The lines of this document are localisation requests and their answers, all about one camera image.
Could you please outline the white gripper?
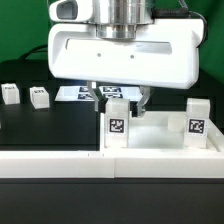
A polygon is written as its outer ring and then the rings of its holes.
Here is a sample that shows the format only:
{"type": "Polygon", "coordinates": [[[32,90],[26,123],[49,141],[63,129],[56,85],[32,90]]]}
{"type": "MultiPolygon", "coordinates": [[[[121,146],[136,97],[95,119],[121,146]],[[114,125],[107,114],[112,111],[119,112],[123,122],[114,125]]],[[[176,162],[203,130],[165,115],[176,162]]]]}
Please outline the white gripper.
{"type": "Polygon", "coordinates": [[[94,81],[140,85],[132,116],[142,117],[152,87],[188,89],[197,81],[203,34],[200,19],[157,19],[132,40],[98,38],[92,24],[57,24],[48,37],[49,69],[57,78],[87,80],[96,112],[107,99],[94,81]]]}

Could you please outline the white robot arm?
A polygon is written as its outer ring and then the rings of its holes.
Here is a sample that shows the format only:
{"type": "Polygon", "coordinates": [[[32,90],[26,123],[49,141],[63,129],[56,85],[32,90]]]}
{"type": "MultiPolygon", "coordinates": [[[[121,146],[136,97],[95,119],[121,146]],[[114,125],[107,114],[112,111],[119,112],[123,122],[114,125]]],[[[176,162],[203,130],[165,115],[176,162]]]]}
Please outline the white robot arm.
{"type": "Polygon", "coordinates": [[[155,0],[56,0],[48,36],[48,64],[57,78],[138,85],[144,113],[152,87],[188,89],[198,79],[205,18],[178,0],[157,9],[155,0]]]}

